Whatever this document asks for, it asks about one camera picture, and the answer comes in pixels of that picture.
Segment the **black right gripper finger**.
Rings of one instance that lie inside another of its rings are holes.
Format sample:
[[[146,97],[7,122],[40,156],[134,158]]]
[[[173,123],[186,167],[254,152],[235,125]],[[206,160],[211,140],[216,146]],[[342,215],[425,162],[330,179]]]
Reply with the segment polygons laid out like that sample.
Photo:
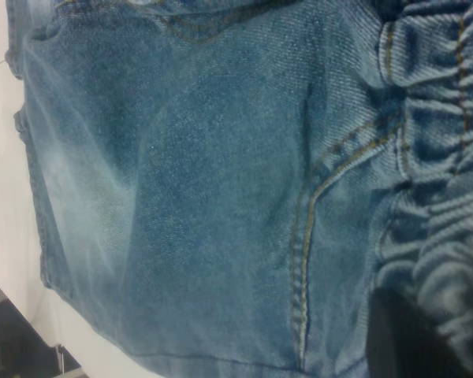
[[[418,307],[383,288],[370,300],[368,371],[371,378],[473,377]]]

